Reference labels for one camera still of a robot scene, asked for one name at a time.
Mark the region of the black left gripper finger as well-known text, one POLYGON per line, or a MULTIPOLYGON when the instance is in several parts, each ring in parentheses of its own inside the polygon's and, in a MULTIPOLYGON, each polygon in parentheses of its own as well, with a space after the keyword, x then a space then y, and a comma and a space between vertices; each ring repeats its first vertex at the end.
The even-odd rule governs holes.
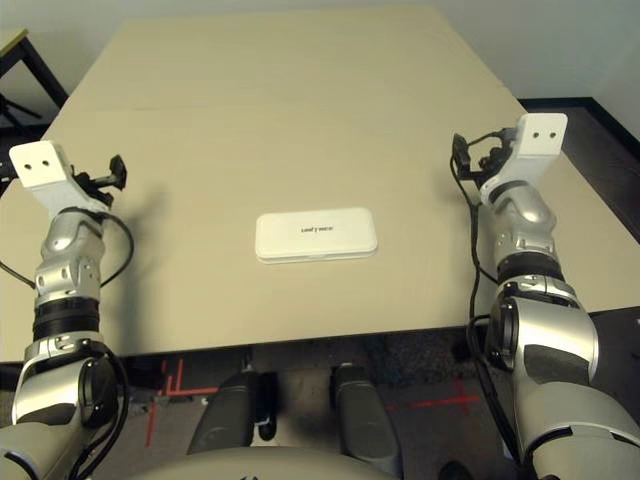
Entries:
POLYGON ((128 172, 120 155, 115 155, 111 158, 109 169, 111 175, 109 176, 108 184, 122 191, 126 187, 128 172))

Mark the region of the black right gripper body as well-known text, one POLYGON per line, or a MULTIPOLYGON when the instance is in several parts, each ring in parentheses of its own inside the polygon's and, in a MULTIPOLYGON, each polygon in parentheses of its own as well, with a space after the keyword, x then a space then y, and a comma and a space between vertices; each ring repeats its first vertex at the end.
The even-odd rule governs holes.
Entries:
POLYGON ((496 175, 512 154, 512 144, 515 141, 514 129, 500 129, 487 133, 468 143, 468 147, 474 146, 488 139, 497 139, 500 145, 492 147, 489 154, 482 157, 479 162, 479 170, 470 173, 474 183, 486 183, 496 175))

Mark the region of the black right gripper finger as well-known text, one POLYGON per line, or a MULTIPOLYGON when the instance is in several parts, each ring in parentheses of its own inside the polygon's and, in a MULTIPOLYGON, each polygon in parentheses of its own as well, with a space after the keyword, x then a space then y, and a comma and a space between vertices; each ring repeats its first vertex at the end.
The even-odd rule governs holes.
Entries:
POLYGON ((471 172, 469 145, 466 139, 458 133, 452 139, 452 159, 458 173, 471 172))

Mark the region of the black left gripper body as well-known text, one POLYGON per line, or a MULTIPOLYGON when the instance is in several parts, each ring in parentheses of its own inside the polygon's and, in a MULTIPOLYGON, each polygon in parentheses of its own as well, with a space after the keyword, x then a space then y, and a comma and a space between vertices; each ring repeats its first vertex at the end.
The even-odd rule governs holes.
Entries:
POLYGON ((118 176, 110 174, 104 177, 92 179, 88 173, 82 172, 73 176, 79 187, 91 198, 98 200, 104 205, 112 205, 114 197, 110 193, 103 191, 107 187, 117 187, 118 176))

